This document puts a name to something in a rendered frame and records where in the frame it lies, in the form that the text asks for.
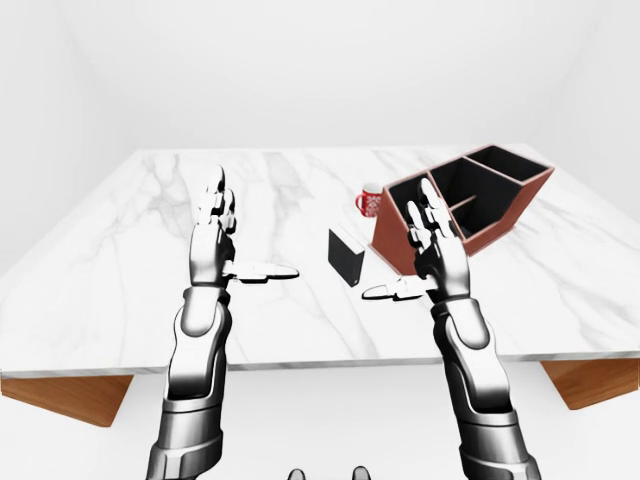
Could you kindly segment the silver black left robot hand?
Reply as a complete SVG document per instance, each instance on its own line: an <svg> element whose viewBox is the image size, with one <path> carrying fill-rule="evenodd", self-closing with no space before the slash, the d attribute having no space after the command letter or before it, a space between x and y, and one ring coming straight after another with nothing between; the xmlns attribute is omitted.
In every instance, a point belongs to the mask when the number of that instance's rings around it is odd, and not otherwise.
<svg viewBox="0 0 640 480"><path fill-rule="evenodd" d="M231 280L266 283L299 276L291 266L235 261L235 195L225 186L225 172L217 165L198 206L189 251L189 274L193 286L225 288Z"/></svg>

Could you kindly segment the red white patterned mug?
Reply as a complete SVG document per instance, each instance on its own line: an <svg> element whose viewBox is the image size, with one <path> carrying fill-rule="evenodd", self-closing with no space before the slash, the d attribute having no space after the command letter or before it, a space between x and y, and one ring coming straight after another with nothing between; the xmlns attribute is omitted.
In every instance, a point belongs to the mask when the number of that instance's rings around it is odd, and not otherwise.
<svg viewBox="0 0 640 480"><path fill-rule="evenodd" d="M362 216L375 218L379 212L383 187L377 182L367 182L355 199L355 206Z"/></svg>

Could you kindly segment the red-brown desk caddy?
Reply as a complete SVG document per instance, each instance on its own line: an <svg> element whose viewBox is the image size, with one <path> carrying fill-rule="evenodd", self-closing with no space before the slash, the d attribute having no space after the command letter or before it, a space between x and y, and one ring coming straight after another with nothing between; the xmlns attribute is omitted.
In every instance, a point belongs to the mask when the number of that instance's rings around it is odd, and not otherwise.
<svg viewBox="0 0 640 480"><path fill-rule="evenodd" d="M473 255L505 235L554 168L509 149L486 145L383 187L371 247L400 274L415 273L406 204L430 180L453 219L453 231Z"/></svg>

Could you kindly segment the black book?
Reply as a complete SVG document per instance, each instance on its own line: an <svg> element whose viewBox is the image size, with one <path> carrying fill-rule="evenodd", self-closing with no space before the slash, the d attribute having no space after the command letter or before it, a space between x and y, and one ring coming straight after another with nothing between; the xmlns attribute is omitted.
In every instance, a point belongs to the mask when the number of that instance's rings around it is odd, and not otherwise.
<svg viewBox="0 0 640 480"><path fill-rule="evenodd" d="M328 230L328 261L341 278L356 286L361 277L365 247L340 225Z"/></svg>

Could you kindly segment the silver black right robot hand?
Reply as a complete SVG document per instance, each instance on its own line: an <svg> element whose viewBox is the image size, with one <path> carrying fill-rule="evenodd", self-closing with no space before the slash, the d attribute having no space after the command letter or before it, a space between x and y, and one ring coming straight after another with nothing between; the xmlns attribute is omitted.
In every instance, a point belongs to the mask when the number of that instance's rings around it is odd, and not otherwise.
<svg viewBox="0 0 640 480"><path fill-rule="evenodd" d="M452 218L444 201L426 178L420 180L417 196L417 201L406 205L408 241L415 249L416 273L365 290L364 300L404 301L427 294L438 303L470 295L467 254L453 232Z"/></svg>

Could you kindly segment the brown wooden table leg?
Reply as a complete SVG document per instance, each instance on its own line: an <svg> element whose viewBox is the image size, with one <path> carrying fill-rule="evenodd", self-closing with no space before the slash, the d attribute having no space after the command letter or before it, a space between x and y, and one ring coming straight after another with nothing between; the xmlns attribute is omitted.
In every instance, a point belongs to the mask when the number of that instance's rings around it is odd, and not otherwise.
<svg viewBox="0 0 640 480"><path fill-rule="evenodd" d="M640 388L640 359L542 361L541 366L570 410Z"/></svg>
<svg viewBox="0 0 640 480"><path fill-rule="evenodd" d="M2 378L2 395L91 425L110 427L133 375Z"/></svg>

